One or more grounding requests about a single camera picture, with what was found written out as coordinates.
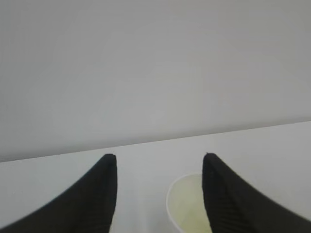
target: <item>paper cup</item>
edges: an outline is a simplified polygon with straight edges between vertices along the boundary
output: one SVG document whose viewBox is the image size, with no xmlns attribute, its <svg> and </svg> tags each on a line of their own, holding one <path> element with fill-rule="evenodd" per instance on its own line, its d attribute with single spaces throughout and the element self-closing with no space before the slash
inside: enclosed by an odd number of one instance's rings
<svg viewBox="0 0 311 233">
<path fill-rule="evenodd" d="M 166 209 L 173 232 L 212 233 L 204 208 L 201 174 L 186 175 L 173 182 Z"/>
</svg>

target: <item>cup rim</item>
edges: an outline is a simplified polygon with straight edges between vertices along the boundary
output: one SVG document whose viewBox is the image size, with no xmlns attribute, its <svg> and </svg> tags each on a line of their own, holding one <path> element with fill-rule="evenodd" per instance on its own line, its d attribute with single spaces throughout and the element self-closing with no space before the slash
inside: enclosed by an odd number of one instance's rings
<svg viewBox="0 0 311 233">
<path fill-rule="evenodd" d="M 185 233 L 185 232 L 178 226 L 178 224 L 176 223 L 176 221 L 174 220 L 174 218 L 172 217 L 172 215 L 171 215 L 171 213 L 170 213 L 170 210 L 169 210 L 169 196 L 170 196 L 170 193 L 171 193 L 171 191 L 172 191 L 173 186 L 174 186 L 177 182 L 179 182 L 180 180 L 182 180 L 182 179 L 185 178 L 185 177 L 193 176 L 193 175 L 202 175 L 202 173 L 201 173 L 201 172 L 193 172 L 193 173 L 189 173 L 189 174 L 186 174 L 186 175 L 183 175 L 183 176 L 178 177 L 176 180 L 174 180 L 174 181 L 171 183 L 171 185 L 170 185 L 170 187 L 169 187 L 169 191 L 168 191 L 167 194 L 166 194 L 166 203 L 165 203 L 165 204 L 166 204 L 166 212 L 167 212 L 167 214 L 168 214 L 168 216 L 169 216 L 170 222 L 180 231 L 180 233 Z"/>
</svg>

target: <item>table surface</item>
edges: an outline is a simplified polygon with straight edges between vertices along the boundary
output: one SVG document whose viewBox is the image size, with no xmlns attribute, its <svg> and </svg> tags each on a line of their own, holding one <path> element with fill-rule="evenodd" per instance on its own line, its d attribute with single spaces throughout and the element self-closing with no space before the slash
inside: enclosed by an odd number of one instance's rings
<svg viewBox="0 0 311 233">
<path fill-rule="evenodd" d="M 311 219 L 311 122 L 210 134 L 0 163 L 0 227 L 35 211 L 82 177 L 103 154 L 118 160 L 112 233 L 169 233 L 170 184 L 200 172 L 206 152 L 274 201 Z"/>
</svg>

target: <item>white wall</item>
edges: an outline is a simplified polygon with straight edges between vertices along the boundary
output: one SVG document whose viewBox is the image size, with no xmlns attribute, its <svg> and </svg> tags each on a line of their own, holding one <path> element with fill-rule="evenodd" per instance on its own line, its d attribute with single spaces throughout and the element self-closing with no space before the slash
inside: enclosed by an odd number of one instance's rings
<svg viewBox="0 0 311 233">
<path fill-rule="evenodd" d="M 311 119 L 309 0 L 1 0 L 0 160 Z"/>
</svg>

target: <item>textured black material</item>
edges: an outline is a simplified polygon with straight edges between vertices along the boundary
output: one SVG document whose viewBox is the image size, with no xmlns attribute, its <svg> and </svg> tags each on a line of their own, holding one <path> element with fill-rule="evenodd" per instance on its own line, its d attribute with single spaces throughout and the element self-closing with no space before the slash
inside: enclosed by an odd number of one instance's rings
<svg viewBox="0 0 311 233">
<path fill-rule="evenodd" d="M 311 233 L 309 221 L 261 194 L 213 153 L 203 161 L 202 189 L 213 233 Z"/>
<path fill-rule="evenodd" d="M 106 154 L 63 194 L 0 233 L 108 233 L 116 198 L 117 161 Z"/>
</svg>

